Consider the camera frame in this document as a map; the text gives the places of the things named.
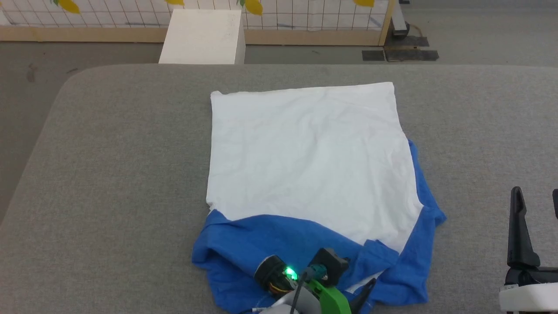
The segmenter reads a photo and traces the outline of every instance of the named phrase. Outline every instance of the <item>black cable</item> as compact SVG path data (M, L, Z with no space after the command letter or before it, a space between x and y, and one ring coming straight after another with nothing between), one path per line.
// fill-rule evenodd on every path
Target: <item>black cable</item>
M300 276L299 285L296 287L295 298L292 299L291 314L295 314L296 302L299 300L300 289L302 289L302 285L304 285L307 275L307 272L303 272L302 276Z

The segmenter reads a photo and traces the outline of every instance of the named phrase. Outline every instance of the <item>folded garment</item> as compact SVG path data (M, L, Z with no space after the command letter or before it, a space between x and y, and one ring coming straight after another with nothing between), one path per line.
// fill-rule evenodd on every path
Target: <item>folded garment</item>
M350 258L348 299L426 302L434 230L445 220L403 133L392 83L211 94L210 213L193 262L218 306L273 299L253 279L278 255L302 271L321 247Z

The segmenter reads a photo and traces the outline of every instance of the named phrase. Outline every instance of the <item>floor stain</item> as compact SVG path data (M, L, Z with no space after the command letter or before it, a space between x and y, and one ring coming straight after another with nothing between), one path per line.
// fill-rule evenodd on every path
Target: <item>floor stain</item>
M29 63L28 69L27 69L27 81L30 83L34 83L35 82L35 71L38 69L37 66L33 65L32 63Z

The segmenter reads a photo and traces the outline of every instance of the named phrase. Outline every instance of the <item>gray fabric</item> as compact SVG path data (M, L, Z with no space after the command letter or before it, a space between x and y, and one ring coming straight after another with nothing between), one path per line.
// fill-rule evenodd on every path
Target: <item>gray fabric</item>
M393 81L448 221L430 302L378 313L497 313L509 191L558 264L558 69L120 65L64 85L0 227L0 312L219 313L190 262L207 214L209 94Z

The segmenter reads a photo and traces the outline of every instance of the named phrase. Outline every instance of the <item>white cloth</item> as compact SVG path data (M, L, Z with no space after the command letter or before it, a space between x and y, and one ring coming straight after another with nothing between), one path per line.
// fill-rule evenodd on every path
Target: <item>white cloth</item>
M312 220L403 250L423 206L392 83L213 92L211 105L211 210Z

